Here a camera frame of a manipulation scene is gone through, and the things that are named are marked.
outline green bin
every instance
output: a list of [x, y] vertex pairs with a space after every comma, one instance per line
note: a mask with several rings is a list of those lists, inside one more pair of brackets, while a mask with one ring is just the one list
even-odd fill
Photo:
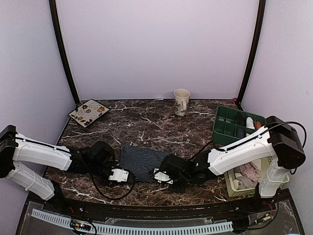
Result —
[[236, 137], [238, 128], [242, 129], [245, 135], [247, 133], [252, 134], [256, 131], [256, 129], [253, 130], [246, 128], [245, 126], [237, 125], [236, 117], [238, 113], [240, 113], [245, 120], [247, 117], [251, 117], [254, 121], [254, 127], [256, 127], [257, 121], [259, 121], [262, 126], [266, 124], [265, 118], [263, 116], [228, 108], [225, 106], [219, 106], [217, 108], [215, 122], [213, 125], [213, 141], [215, 143], [228, 145], [238, 141], [239, 138]]

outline white vent grille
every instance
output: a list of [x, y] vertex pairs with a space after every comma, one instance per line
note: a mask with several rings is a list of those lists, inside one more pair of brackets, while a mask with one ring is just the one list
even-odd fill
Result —
[[[37, 209], [33, 209], [31, 216], [70, 229], [71, 219], [69, 217], [59, 216]], [[97, 228], [99, 235], [208, 235], [233, 231], [232, 222], [181, 228], [135, 228], [98, 223], [93, 224]], [[89, 231], [89, 234], [94, 234], [94, 228]]]

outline beige plastic basket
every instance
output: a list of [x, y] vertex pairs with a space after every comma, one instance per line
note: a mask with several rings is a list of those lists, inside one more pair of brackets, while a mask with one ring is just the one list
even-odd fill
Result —
[[[261, 178], [265, 176], [267, 173], [268, 167], [272, 161], [272, 157], [267, 157], [267, 158], [262, 158], [261, 159]], [[247, 189], [242, 189], [242, 190], [236, 190], [234, 188], [234, 179], [235, 174], [234, 174], [234, 169], [229, 170], [228, 172], [224, 173], [225, 181], [226, 181], [226, 186], [227, 186], [227, 192], [229, 197], [238, 197], [238, 196], [245, 196], [245, 195], [254, 195], [255, 194], [255, 188], [247, 188]], [[285, 178], [285, 180], [282, 182], [280, 187], [286, 183], [289, 182], [289, 175]]]

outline robotic arm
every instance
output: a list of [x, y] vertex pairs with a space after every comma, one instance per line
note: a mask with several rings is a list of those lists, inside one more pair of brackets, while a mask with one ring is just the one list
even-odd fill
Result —
[[34, 141], [16, 132], [9, 125], [0, 133], [0, 178], [11, 180], [44, 200], [62, 197], [60, 186], [27, 168], [21, 161], [52, 166], [72, 173], [87, 173], [84, 161], [97, 174], [108, 181], [125, 182], [128, 172], [116, 167], [114, 150], [98, 141], [91, 148], [75, 149]]
[[259, 194], [262, 198], [273, 197], [288, 172], [301, 166], [306, 157], [294, 128], [282, 125], [283, 121], [274, 116], [266, 121], [266, 126], [250, 136], [219, 150], [201, 153], [193, 162], [175, 155], [167, 156], [155, 178], [159, 182], [166, 181], [176, 187], [185, 187], [188, 184], [204, 183], [253, 160], [272, 157], [267, 174], [260, 181]]

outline white wall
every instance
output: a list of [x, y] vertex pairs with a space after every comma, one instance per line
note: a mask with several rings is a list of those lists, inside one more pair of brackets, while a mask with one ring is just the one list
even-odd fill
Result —
[[[74, 102], [47, 0], [1, 1], [0, 84], [0, 131], [13, 124], [28, 137], [56, 143]], [[27, 193], [5, 179], [0, 189], [0, 233], [13, 235]]]
[[[307, 159], [291, 190], [307, 234], [313, 231], [313, 1], [267, 1], [260, 44], [243, 101], [246, 111], [298, 121]], [[303, 140], [301, 128], [296, 127]]]
[[59, 0], [79, 97], [237, 96], [258, 0]]

